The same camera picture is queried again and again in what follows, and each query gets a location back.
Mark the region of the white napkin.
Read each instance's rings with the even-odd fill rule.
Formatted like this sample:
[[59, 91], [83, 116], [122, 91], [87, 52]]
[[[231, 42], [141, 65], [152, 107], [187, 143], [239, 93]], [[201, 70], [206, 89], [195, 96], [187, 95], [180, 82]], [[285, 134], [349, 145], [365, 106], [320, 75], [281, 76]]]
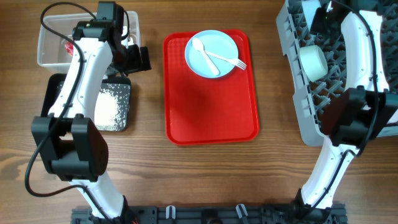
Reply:
[[134, 45], [133, 38], [129, 34], [129, 28], [127, 26], [123, 27], [122, 41], [121, 43], [128, 48], [130, 45]]

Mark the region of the red snack wrapper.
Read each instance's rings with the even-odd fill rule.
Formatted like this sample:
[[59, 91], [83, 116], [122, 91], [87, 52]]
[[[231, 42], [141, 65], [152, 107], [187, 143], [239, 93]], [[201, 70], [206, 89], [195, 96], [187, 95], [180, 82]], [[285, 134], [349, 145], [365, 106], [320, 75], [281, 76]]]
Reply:
[[66, 52], [68, 53], [69, 56], [73, 56], [73, 52], [74, 52], [74, 46], [71, 42], [66, 42], [64, 44], [64, 48], [66, 50]]

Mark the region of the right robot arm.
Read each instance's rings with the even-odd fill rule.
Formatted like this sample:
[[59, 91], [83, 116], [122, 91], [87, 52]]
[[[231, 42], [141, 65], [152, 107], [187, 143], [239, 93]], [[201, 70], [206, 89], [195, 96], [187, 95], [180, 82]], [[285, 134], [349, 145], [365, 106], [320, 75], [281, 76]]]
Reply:
[[292, 202], [293, 223], [326, 223], [350, 162], [386, 125], [397, 121], [397, 95], [390, 92], [384, 74], [381, 27], [382, 1], [330, 1], [315, 11], [311, 33], [343, 36], [346, 85], [323, 112], [323, 146]]

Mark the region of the pile of rice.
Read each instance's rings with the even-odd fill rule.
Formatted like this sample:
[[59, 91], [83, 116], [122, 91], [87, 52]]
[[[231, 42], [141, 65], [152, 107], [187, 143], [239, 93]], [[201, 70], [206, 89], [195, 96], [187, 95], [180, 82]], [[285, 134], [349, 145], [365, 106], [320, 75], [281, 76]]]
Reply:
[[95, 125], [100, 131], [124, 131], [127, 126], [131, 86], [102, 83], [95, 107]]

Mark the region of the white plastic spoon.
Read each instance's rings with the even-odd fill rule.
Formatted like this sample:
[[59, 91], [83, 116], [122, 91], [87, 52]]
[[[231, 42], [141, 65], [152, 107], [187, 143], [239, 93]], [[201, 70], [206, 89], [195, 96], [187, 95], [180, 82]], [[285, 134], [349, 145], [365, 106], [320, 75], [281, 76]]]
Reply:
[[195, 50], [199, 51], [202, 54], [202, 56], [205, 59], [207, 65], [209, 66], [212, 74], [214, 76], [218, 76], [220, 74], [220, 71], [217, 69], [216, 65], [213, 63], [213, 61], [210, 59], [208, 54], [205, 52], [205, 47], [204, 47], [202, 41], [200, 39], [198, 39], [197, 37], [194, 37], [192, 39], [192, 45], [193, 45]]

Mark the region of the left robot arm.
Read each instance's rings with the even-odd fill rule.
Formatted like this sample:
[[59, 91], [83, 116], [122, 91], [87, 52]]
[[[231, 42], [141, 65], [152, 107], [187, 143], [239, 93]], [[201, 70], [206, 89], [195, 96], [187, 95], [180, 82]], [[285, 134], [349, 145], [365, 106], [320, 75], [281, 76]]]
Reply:
[[81, 21], [68, 42], [73, 58], [63, 88], [51, 106], [34, 118], [32, 135], [49, 174], [78, 189], [89, 203], [94, 223], [138, 223], [138, 216], [110, 179], [108, 145], [95, 126], [95, 106], [109, 67], [122, 73], [150, 70], [146, 47], [126, 46], [126, 11], [101, 1], [90, 21]]

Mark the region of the light blue plate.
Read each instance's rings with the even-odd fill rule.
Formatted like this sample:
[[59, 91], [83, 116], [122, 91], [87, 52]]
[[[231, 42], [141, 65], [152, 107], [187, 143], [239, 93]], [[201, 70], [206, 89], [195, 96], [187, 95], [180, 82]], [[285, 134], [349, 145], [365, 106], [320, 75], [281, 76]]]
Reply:
[[[218, 75], [213, 74], [201, 52], [194, 48], [193, 39], [201, 40], [205, 52], [219, 71]], [[228, 34], [219, 30], [204, 30], [189, 39], [185, 47], [185, 61], [191, 71], [204, 78], [223, 77], [233, 70], [234, 65], [211, 56], [211, 53], [227, 59], [239, 58], [238, 46]]]

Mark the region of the light blue bowl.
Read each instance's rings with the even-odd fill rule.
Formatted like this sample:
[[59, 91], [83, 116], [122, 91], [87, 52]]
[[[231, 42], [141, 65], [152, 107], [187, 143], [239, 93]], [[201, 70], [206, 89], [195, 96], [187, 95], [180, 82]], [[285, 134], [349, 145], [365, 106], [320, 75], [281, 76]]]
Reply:
[[304, 0], [302, 1], [302, 9], [307, 26], [310, 29], [312, 26], [313, 18], [315, 17], [316, 10], [321, 7], [319, 0]]

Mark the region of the white plastic fork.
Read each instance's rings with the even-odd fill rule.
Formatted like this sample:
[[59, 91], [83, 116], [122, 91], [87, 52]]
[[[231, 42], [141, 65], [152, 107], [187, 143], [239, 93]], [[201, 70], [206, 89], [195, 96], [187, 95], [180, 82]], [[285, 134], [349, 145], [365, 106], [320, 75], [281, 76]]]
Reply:
[[224, 60], [225, 62], [228, 62], [231, 65], [234, 65], [235, 67], [240, 68], [241, 70], [245, 70], [246, 67], [247, 67], [247, 65], [242, 60], [240, 60], [238, 58], [225, 58], [225, 57], [222, 57], [220, 55], [217, 55], [217, 54], [214, 54], [212, 52], [209, 52], [207, 50], [205, 51], [205, 53], [207, 53], [209, 56], [212, 56], [214, 58], [218, 58], [220, 60]]

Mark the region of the green bowl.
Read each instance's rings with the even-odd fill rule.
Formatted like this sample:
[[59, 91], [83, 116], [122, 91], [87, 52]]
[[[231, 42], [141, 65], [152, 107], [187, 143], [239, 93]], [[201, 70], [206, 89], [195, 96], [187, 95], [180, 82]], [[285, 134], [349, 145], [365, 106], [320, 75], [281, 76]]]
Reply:
[[328, 73], [328, 65], [325, 55], [317, 45], [301, 47], [299, 59], [303, 72], [311, 82], [315, 82]]

